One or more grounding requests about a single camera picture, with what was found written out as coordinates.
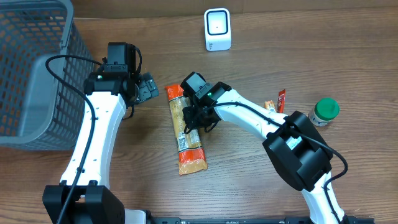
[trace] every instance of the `laundry basket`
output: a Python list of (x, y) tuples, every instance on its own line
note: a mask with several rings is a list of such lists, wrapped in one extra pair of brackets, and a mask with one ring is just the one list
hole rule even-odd
[[(54, 55), (91, 58), (69, 0), (0, 2), (0, 145), (65, 150), (76, 144), (85, 102), (45, 68)], [(59, 58), (50, 68), (79, 90), (92, 63)]]

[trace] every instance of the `basket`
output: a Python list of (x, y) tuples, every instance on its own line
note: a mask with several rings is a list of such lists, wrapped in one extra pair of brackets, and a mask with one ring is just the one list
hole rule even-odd
[[(0, 2), (0, 145), (65, 150), (76, 144), (84, 100), (45, 68), (54, 55), (91, 58), (69, 0)], [(83, 91), (90, 62), (59, 58), (50, 68)]]

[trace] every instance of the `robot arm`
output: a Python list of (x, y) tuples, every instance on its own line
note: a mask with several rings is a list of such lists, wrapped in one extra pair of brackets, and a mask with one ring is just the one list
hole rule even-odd
[[(338, 221), (332, 213), (323, 191), (323, 185), (331, 177), (329, 161), (333, 155), (325, 152), (319, 146), (304, 141), (301, 137), (295, 138), (284, 131), (283, 124), (294, 126), (296, 131), (325, 143), (305, 115), (296, 111), (288, 117), (285, 114), (271, 112), (243, 98), (236, 90), (224, 83), (217, 83), (215, 86), (206, 83), (205, 79), (195, 72), (184, 80), (181, 87), (184, 89), (184, 94), (191, 98), (193, 104), (192, 107), (185, 108), (183, 111), (187, 124), (195, 124), (195, 127), (207, 127), (211, 123), (223, 120), (242, 127), (264, 141), (263, 145), (278, 174), (290, 186), (303, 193), (310, 209), (312, 222), (335, 224), (343, 220), (345, 214), (337, 204), (331, 184), (328, 184), (328, 194), (332, 206), (338, 214)], [(248, 105), (282, 127), (269, 123), (252, 110), (242, 106), (223, 105), (201, 112), (203, 108), (228, 102)]]

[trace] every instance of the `green lid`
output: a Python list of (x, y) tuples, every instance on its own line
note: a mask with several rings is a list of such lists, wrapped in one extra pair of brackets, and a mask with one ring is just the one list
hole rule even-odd
[(324, 98), (315, 105), (315, 114), (324, 121), (330, 121), (340, 112), (338, 103), (332, 98)]

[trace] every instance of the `wooden tabletop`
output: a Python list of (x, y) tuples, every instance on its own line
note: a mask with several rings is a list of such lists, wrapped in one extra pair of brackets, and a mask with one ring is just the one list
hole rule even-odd
[[(262, 142), (220, 123), (200, 131), (208, 170), (180, 177), (164, 86), (190, 72), (225, 82), (259, 105), (286, 89), (285, 113), (308, 113), (324, 97), (340, 115), (319, 132), (345, 156), (333, 183), (348, 215), (393, 223), (398, 217), (398, 8), (268, 12), (231, 16), (232, 48), (205, 50), (203, 16), (76, 21), (94, 58), (108, 42), (143, 56), (160, 96), (123, 121), (111, 162), (111, 190), (126, 208), (182, 218), (306, 216), (302, 194), (275, 172)], [(46, 185), (58, 184), (72, 151), (1, 149), (0, 223), (48, 223)], [(334, 157), (333, 173), (343, 168)]]

